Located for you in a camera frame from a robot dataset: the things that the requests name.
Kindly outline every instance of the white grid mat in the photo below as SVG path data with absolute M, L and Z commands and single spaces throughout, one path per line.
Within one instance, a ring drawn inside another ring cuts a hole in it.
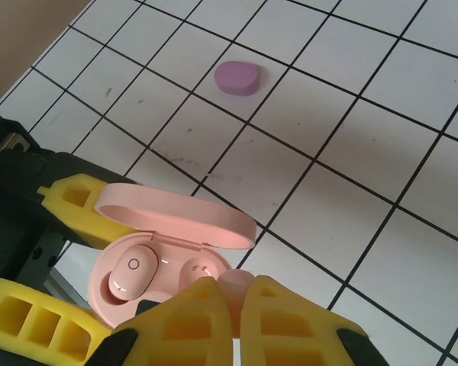
M 229 59 L 263 67 L 255 95 L 217 90 Z M 390 365 L 458 365 L 458 0 L 94 0 L 0 117 L 246 211 L 234 267 L 357 321 Z M 83 296 L 97 255 L 57 265 Z

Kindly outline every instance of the purple eraser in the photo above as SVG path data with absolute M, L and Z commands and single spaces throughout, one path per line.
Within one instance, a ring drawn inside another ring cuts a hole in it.
M 242 61 L 227 61 L 215 70 L 215 83 L 224 93 L 252 95 L 260 86 L 258 66 Z

